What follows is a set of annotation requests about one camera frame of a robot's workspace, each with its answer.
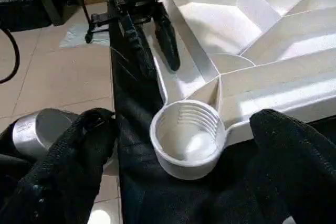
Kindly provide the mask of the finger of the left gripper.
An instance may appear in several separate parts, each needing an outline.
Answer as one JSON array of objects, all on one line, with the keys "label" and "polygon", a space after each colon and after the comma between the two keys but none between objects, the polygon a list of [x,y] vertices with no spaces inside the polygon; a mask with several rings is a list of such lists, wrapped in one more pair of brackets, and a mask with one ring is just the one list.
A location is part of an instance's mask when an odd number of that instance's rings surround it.
[{"label": "finger of the left gripper", "polygon": [[155,16],[155,35],[168,66],[172,71],[180,68],[181,62],[177,48],[176,35],[170,19],[166,15]]},{"label": "finger of the left gripper", "polygon": [[120,23],[129,50],[131,52],[146,52],[146,37],[142,27],[135,25],[130,16],[123,16]]}]

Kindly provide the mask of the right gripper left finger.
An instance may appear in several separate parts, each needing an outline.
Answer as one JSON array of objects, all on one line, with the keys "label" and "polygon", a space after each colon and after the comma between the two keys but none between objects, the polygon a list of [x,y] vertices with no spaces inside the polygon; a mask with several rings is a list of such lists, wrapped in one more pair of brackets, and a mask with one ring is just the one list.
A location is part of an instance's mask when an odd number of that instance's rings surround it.
[{"label": "right gripper left finger", "polygon": [[1,223],[87,223],[117,135],[115,113],[81,113],[21,178]]}]

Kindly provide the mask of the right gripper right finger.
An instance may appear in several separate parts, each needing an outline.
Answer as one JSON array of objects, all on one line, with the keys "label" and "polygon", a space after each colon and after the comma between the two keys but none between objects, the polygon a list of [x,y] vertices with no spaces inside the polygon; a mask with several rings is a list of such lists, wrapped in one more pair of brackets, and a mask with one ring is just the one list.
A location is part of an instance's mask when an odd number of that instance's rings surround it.
[{"label": "right gripper right finger", "polygon": [[259,149],[253,165],[258,189],[275,192],[295,223],[335,223],[335,144],[275,110],[249,121]]}]

